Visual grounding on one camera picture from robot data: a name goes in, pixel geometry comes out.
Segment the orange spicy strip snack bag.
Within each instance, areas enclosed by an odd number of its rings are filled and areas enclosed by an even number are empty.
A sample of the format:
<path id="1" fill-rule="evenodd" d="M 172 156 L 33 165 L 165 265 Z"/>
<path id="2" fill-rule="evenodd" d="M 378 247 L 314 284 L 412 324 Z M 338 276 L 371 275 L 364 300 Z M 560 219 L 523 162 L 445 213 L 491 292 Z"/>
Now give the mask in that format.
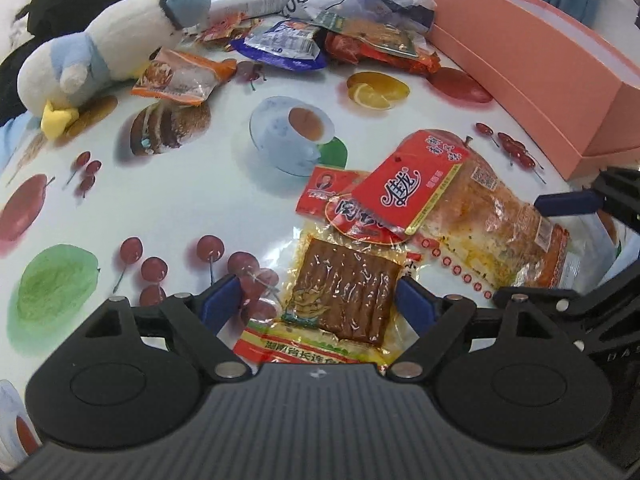
<path id="1" fill-rule="evenodd" d="M 352 198 L 400 237 L 434 240 L 493 288 L 560 284 L 570 233 L 449 131 L 411 133 Z"/>

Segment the red brown snack packet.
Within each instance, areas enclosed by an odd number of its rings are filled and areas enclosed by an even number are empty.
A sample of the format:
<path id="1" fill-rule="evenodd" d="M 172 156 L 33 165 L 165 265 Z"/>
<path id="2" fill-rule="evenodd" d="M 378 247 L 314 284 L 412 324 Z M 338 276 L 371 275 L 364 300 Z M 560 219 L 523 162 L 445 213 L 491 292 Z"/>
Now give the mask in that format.
<path id="1" fill-rule="evenodd" d="M 442 67 L 435 51 L 417 46 L 413 36 L 393 25 L 344 18 L 329 10 L 320 11 L 311 24 L 326 31 L 324 50 L 343 63 L 371 60 L 426 78 Z"/>

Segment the pink cardboard box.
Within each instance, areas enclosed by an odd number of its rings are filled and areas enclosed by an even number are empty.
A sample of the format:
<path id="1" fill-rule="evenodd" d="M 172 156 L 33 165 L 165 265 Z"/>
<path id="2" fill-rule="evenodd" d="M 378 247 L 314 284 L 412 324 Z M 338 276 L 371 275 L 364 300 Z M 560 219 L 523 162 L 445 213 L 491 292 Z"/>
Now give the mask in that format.
<path id="1" fill-rule="evenodd" d="M 639 159 L 639 67 L 541 0 L 435 0 L 434 46 L 479 82 L 566 180 Z"/>

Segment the fruit print tablecloth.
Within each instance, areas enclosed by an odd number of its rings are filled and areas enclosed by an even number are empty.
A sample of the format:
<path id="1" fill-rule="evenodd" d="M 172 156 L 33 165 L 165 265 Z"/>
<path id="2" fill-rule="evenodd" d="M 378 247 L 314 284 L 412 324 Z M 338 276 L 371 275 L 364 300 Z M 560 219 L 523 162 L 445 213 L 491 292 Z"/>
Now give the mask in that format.
<path id="1" fill-rule="evenodd" d="M 3 478 L 632 479 L 597 446 L 613 389 L 570 339 L 567 300 L 530 312 L 550 330 L 548 380 L 254 364 L 233 350 L 242 290 L 218 338 L 247 380 L 81 380 L 82 326 L 109 296 L 137 307 L 198 295 L 236 278 L 236 252 L 290 266 L 295 233 L 315 219 L 295 212 L 315 166 L 370 174 L 411 133 L 434 129 L 533 206 L 631 169 L 566 180 L 485 88 L 487 103 L 465 103 L 370 63 L 271 67 L 256 86 L 233 76 L 198 106 L 131 89 L 107 90 L 97 124 L 34 158 L 26 125 L 1 177 Z M 582 296 L 611 266 L 608 234 L 596 213 L 544 218 L 570 233 L 552 288 Z M 498 288 L 437 242 L 402 240 L 414 272 L 402 278 L 496 308 Z"/>

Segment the orange clear snack packet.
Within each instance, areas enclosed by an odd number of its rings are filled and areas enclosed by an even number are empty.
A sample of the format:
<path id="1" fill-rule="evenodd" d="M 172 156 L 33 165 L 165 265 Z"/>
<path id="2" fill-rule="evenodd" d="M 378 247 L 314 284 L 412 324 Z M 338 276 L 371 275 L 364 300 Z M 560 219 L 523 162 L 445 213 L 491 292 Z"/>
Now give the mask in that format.
<path id="1" fill-rule="evenodd" d="M 134 96 L 198 106 L 236 73 L 238 62 L 221 62 L 166 48 L 158 50 L 131 89 Z"/>

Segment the penguin plush toy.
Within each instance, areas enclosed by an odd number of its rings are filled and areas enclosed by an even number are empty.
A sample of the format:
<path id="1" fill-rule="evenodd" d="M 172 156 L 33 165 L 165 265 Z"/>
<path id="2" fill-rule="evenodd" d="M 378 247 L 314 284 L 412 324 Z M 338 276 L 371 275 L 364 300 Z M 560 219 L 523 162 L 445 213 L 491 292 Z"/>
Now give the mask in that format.
<path id="1" fill-rule="evenodd" d="M 138 78 L 153 52 L 172 49 L 182 32 L 204 22 L 210 0 L 120 0 L 82 32 L 50 39 L 18 71 L 17 95 L 57 139 L 79 118 L 95 94 L 119 81 Z"/>

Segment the blue white snack packet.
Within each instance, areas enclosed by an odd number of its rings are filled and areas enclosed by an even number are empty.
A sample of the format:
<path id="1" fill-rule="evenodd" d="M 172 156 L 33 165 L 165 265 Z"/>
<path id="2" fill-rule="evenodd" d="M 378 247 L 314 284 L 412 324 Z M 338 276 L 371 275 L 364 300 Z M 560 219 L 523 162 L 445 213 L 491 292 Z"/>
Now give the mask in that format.
<path id="1" fill-rule="evenodd" d="M 296 20 L 263 20 L 240 38 L 230 42 L 240 55 L 282 70 L 300 73 L 326 68 L 321 43 L 326 31 Z"/>

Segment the small red snack packet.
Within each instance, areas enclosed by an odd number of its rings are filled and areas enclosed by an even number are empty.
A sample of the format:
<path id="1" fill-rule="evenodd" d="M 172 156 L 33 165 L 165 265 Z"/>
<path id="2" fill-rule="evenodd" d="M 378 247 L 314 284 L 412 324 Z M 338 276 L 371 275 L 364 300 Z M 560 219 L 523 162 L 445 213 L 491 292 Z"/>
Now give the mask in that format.
<path id="1" fill-rule="evenodd" d="M 367 177 L 367 171 L 315 166 L 297 201 L 295 212 L 309 218 L 323 218 L 334 196 L 346 193 Z"/>

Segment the brown tofu snack packet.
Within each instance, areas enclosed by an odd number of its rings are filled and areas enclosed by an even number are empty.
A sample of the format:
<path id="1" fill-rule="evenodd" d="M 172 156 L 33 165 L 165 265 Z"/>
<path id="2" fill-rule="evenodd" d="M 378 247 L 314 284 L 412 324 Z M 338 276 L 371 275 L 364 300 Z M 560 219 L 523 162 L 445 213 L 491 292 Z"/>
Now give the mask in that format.
<path id="1" fill-rule="evenodd" d="M 234 352 L 254 364 L 372 363 L 386 370 L 410 337 L 395 306 L 414 272 L 407 244 L 349 194 L 330 198 L 295 233 L 290 266 L 236 252 L 244 330 Z"/>

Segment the small red orange packet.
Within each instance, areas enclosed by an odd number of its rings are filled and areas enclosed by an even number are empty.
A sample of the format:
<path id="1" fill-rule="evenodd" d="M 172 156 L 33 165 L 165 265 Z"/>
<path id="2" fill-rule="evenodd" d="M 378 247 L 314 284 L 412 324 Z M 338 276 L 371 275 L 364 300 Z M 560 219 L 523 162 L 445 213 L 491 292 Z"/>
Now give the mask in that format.
<path id="1" fill-rule="evenodd" d="M 228 14 L 199 32 L 195 43 L 207 49 L 230 52 L 234 50 L 233 41 L 245 38 L 261 22 L 261 18 L 249 18 L 242 12 Z"/>

